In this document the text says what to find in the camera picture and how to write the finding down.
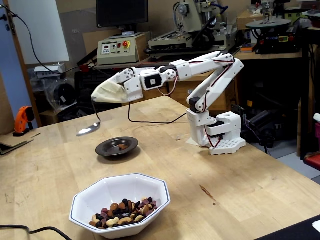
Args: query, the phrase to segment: orange power drill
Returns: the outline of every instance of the orange power drill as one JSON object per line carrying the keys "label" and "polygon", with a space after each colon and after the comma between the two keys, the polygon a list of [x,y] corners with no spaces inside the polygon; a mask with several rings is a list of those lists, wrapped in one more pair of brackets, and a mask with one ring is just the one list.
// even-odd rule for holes
{"label": "orange power drill", "polygon": [[23,106],[19,109],[14,123],[14,137],[22,137],[23,135],[33,130],[32,121],[35,119],[35,114],[31,106]]}

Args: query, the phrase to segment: red emergency stop button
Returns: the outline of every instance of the red emergency stop button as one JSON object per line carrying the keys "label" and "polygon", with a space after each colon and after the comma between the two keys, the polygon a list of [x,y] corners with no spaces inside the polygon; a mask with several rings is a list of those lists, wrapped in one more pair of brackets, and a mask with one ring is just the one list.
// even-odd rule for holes
{"label": "red emergency stop button", "polygon": [[124,48],[127,48],[127,47],[129,46],[128,41],[124,41],[124,42],[122,43],[122,46],[123,46]]}

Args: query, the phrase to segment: mixed nuts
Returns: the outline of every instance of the mixed nuts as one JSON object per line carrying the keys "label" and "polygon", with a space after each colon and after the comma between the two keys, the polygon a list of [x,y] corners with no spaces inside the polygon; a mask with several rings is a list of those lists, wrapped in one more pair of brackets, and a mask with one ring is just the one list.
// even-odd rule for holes
{"label": "mixed nuts", "polygon": [[111,204],[109,210],[103,208],[100,214],[93,215],[89,224],[101,230],[136,224],[143,221],[157,208],[157,202],[152,197],[143,197],[136,203],[123,199],[120,204]]}

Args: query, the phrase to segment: bowl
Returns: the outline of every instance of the bowl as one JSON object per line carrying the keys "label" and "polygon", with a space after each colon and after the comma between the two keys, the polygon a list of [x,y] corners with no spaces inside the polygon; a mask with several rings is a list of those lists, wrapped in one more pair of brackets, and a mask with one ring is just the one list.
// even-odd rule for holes
{"label": "bowl", "polygon": [[[98,229],[89,225],[92,216],[109,209],[113,203],[123,199],[141,201],[143,197],[152,197],[158,209],[139,223],[118,226],[109,229]],[[106,177],[92,184],[74,196],[69,220],[82,228],[108,239],[117,239],[139,234],[151,224],[171,202],[165,181],[141,173]]]}
{"label": "bowl", "polygon": [[[121,156],[134,150],[138,146],[138,144],[138,140],[133,137],[117,137],[101,143],[96,147],[95,152],[96,154],[103,157]],[[118,145],[125,145],[127,146],[127,148],[121,150]]]}

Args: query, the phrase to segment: floor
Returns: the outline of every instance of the floor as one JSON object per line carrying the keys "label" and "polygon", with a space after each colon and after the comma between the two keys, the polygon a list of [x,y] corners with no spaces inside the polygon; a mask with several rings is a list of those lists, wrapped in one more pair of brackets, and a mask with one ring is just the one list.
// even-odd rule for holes
{"label": "floor", "polygon": [[[259,144],[253,143],[252,145],[261,151],[265,151],[264,147],[260,146]],[[284,163],[285,165],[320,185],[320,171],[305,165],[304,162],[300,160],[300,157],[297,156],[296,140],[276,142],[274,144],[274,148],[269,148],[268,151],[271,156],[278,161]]]}

